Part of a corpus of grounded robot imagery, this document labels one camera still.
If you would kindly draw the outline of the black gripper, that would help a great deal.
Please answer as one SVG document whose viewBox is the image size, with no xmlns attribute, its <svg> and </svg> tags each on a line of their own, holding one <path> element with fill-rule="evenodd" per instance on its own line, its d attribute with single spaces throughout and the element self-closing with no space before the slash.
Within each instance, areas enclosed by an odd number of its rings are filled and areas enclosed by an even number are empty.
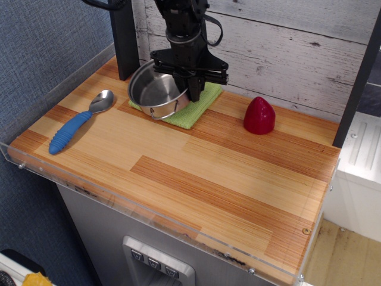
<svg viewBox="0 0 381 286">
<path fill-rule="evenodd" d="M 151 51 L 150 56 L 160 72 L 173 73 L 178 90 L 189 95 L 192 102 L 199 101 L 205 81 L 227 84 L 229 65 L 208 50 L 209 46 L 218 45 L 218 41 L 211 43 L 204 34 L 167 34 L 166 37 L 170 47 Z"/>
</svg>

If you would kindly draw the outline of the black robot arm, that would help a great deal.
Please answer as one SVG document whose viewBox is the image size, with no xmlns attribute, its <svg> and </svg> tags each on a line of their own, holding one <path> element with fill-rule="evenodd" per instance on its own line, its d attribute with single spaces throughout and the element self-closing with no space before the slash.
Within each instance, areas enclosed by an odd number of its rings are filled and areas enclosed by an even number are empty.
<svg viewBox="0 0 381 286">
<path fill-rule="evenodd" d="M 176 86 L 187 90 L 192 102 L 199 101 L 206 82 L 225 85 L 229 65 L 212 55 L 208 47 L 218 46 L 223 38 L 220 22 L 208 15 L 207 1 L 156 1 L 165 20 L 169 49 L 150 53 L 154 69 L 174 78 Z"/>
</svg>

